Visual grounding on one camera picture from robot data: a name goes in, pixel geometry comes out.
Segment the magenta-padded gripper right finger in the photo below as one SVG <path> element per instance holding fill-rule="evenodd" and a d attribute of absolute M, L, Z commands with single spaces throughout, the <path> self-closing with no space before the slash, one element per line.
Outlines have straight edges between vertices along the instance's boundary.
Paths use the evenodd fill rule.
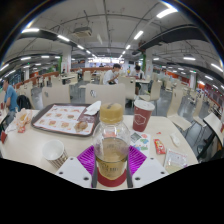
<path fill-rule="evenodd" d="M 147 157 L 134 146 L 129 147 L 127 162 L 127 185 L 140 188 L 168 175 L 168 172 L 154 157 Z"/>

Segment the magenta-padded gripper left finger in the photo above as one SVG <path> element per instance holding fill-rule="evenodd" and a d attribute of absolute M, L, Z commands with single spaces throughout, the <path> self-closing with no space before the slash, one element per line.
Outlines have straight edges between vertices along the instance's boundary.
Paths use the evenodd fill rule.
<path fill-rule="evenodd" d="M 94 147 L 90 146 L 77 157 L 69 157 L 56 175 L 84 188 L 97 186 Z"/>

